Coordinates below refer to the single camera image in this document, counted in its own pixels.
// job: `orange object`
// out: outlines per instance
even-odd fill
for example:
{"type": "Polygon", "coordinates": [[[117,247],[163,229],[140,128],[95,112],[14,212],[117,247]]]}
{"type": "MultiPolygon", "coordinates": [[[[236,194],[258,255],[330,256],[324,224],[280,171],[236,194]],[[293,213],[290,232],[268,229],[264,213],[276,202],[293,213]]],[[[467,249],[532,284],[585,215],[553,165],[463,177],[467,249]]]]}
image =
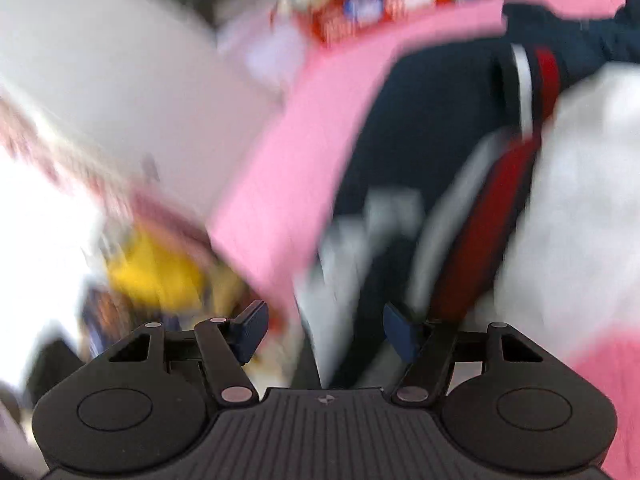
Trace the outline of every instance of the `orange object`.
{"type": "Polygon", "coordinates": [[[382,23],[397,22],[420,10],[452,0],[332,0],[321,9],[300,16],[312,35],[332,45],[382,23]]]}

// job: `white stripe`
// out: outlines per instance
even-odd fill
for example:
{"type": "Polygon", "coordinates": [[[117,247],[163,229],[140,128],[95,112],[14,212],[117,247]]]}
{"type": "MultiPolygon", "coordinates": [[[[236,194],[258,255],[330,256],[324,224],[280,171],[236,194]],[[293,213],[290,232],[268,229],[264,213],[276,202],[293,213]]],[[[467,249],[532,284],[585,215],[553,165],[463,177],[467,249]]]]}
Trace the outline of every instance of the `white stripe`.
{"type": "Polygon", "coordinates": [[[491,166],[504,152],[506,139],[506,132],[498,131],[478,143],[424,223],[404,297],[407,306],[420,317],[426,314],[447,251],[469,215],[491,166]]]}
{"type": "Polygon", "coordinates": [[[512,44],[513,60],[518,71],[518,90],[520,92],[520,131],[523,139],[529,139],[533,134],[533,84],[531,82],[531,68],[527,53],[521,45],[512,44]]]}

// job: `silver screw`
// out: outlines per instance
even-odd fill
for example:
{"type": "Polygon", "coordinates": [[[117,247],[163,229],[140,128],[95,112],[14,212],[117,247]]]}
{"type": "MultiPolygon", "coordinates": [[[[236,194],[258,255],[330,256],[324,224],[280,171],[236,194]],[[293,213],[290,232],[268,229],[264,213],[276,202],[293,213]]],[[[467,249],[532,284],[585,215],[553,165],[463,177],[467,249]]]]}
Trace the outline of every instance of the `silver screw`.
{"type": "Polygon", "coordinates": [[[252,395],[252,391],[244,386],[230,386],[222,390],[222,398],[226,402],[247,402],[252,395]]]}
{"type": "Polygon", "coordinates": [[[423,402],[429,398],[429,393],[420,386],[404,386],[398,390],[396,397],[404,402],[423,402]]]}

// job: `red object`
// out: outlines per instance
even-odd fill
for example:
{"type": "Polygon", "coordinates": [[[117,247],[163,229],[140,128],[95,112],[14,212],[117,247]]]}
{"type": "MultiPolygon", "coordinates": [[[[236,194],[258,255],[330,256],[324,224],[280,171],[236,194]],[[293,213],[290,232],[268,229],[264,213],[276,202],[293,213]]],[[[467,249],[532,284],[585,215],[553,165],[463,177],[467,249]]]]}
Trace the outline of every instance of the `red object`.
{"type": "Polygon", "coordinates": [[[452,0],[333,0],[309,15],[300,16],[312,35],[329,46],[382,23],[405,19],[420,10],[452,0]]]}

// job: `red stripe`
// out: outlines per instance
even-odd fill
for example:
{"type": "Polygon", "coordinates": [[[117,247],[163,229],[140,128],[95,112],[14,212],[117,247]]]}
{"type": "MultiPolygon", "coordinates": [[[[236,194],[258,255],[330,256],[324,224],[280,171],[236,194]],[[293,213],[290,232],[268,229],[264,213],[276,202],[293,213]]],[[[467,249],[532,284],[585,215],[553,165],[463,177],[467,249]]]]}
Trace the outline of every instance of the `red stripe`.
{"type": "Polygon", "coordinates": [[[498,161],[436,282],[429,310],[433,319],[462,320],[482,294],[488,264],[501,246],[520,183],[539,146],[537,135],[514,143],[498,161]]]}
{"type": "Polygon", "coordinates": [[[546,121],[554,112],[556,100],[560,95],[560,72],[556,58],[550,50],[537,48],[536,57],[542,79],[542,120],[546,121]]]}

